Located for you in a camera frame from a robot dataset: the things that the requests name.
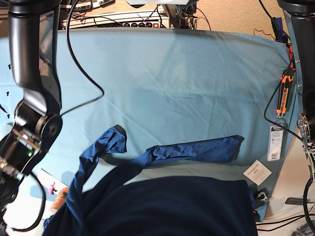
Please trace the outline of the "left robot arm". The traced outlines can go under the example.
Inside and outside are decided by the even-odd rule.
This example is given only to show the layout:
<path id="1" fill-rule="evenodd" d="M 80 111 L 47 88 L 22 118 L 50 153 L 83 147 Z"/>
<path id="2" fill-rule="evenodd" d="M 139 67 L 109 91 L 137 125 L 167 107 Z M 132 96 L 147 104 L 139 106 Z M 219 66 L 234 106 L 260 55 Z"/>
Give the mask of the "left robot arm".
<path id="1" fill-rule="evenodd" d="M 308 160 L 311 181 L 315 181 L 315 2 L 279 0 L 283 10 L 296 68 L 299 101 L 297 121 Z"/>

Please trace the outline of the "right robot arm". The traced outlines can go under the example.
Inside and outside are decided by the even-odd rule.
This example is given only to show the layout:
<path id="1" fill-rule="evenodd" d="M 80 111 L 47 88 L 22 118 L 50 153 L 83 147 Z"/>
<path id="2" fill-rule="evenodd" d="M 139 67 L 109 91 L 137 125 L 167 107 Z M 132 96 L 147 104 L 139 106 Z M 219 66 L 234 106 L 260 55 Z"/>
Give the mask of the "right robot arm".
<path id="1" fill-rule="evenodd" d="M 13 79 L 23 90 L 11 131 L 0 143 L 0 207 L 17 196 L 18 175 L 28 176 L 58 137 L 63 122 L 56 54 L 58 0 L 11 0 L 8 42 Z"/>

